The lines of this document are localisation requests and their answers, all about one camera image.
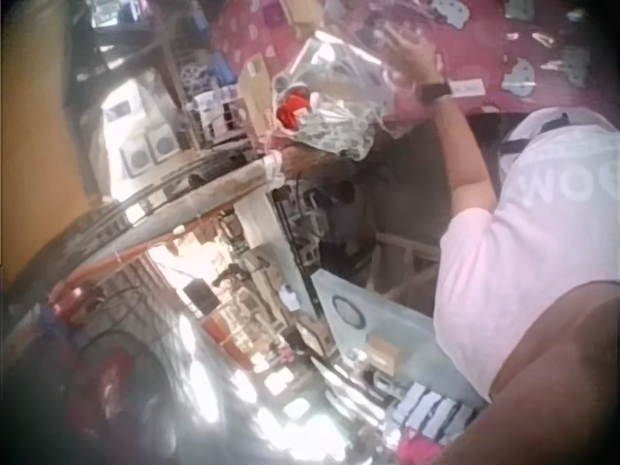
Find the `hand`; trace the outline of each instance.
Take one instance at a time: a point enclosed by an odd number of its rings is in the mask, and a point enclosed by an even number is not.
[[[444,82],[437,69],[435,47],[420,33],[413,41],[405,39],[390,24],[385,25],[386,60],[396,71],[416,85]]]

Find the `table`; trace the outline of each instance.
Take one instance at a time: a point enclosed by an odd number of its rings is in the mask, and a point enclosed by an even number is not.
[[[278,0],[231,0],[213,25],[214,45],[236,73],[255,53],[277,57],[284,68],[301,50],[294,27],[271,20],[277,12],[274,3]],[[458,100],[466,113],[586,106],[613,119],[617,112],[608,98],[614,95],[614,74],[606,79],[604,69],[613,63],[597,55],[601,51],[588,43],[581,25],[569,21],[569,11],[561,2],[420,2],[427,5],[432,19],[416,13],[413,0],[335,3],[339,8],[331,11],[338,13],[325,23],[358,41],[358,46],[372,40],[368,30],[377,17],[398,27],[421,27],[436,44],[450,80],[479,79],[477,83],[483,85],[484,95]],[[398,92],[394,103],[397,121],[419,122],[423,117],[412,92]]]

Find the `person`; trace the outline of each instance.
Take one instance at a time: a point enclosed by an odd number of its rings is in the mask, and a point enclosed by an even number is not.
[[[491,402],[435,463],[590,463],[620,418],[620,135],[585,108],[535,111],[502,144],[498,200],[433,45],[390,26],[385,41],[449,182],[437,340]]]

